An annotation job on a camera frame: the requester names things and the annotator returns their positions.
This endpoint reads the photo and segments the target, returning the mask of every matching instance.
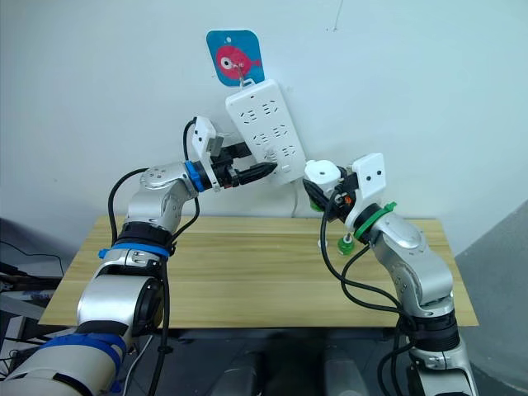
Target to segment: green clip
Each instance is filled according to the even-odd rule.
[[[385,205],[385,207],[381,208],[377,212],[375,212],[371,217],[369,217],[355,232],[354,232],[354,238],[359,240],[361,238],[361,235],[365,233],[365,231],[376,222],[381,216],[384,216],[388,214],[388,212],[392,212],[394,207],[396,206],[396,202],[391,202],[390,204]]]

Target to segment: white power strip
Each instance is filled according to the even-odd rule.
[[[275,81],[266,80],[227,97],[225,107],[255,159],[277,163],[268,177],[273,184],[304,175],[304,150]]]

